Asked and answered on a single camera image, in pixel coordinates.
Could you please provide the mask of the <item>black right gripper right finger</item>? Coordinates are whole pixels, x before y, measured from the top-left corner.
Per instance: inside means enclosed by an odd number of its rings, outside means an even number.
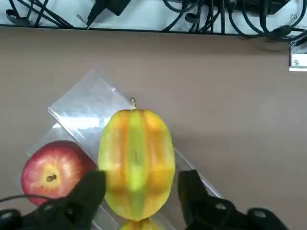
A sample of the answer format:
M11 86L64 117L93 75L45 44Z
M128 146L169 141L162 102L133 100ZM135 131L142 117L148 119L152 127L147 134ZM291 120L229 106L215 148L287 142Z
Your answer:
M270 210L236 209L226 199L209 195L196 170L180 171L177 193L187 230L287 230L288 227Z

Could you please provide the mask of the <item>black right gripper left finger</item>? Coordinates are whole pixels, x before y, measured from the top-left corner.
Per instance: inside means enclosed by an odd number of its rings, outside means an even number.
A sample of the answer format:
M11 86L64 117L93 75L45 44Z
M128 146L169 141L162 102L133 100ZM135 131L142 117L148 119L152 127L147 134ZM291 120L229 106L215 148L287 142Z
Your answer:
M51 198L44 195L21 194L2 198L6 202L18 198L39 198L44 203L22 215L18 209L0 211L2 230L89 230L106 194L104 171L88 172L66 195Z

